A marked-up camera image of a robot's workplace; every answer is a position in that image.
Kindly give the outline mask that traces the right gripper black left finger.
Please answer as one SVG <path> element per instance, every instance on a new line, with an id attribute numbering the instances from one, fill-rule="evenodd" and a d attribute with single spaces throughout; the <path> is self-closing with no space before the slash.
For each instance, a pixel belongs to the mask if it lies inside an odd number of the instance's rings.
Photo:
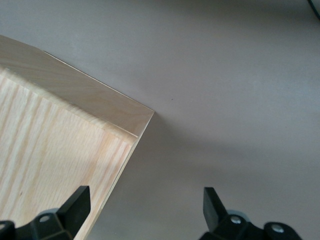
<path id="1" fill-rule="evenodd" d="M 29 223 L 16 227 L 11 220 L 0 222 L 2 240 L 73 240 L 91 211 L 88 185 L 81 185 L 55 210 L 45 210 Z"/>

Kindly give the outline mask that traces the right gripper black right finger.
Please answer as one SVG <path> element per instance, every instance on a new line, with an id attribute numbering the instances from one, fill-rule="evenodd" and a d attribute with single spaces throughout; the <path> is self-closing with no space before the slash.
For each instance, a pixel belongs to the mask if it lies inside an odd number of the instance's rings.
<path id="1" fill-rule="evenodd" d="M 300 240 L 299 234 L 281 222 L 259 228 L 243 216 L 228 213 L 213 187 L 203 190 L 203 215 L 208 227 L 201 240 Z"/>

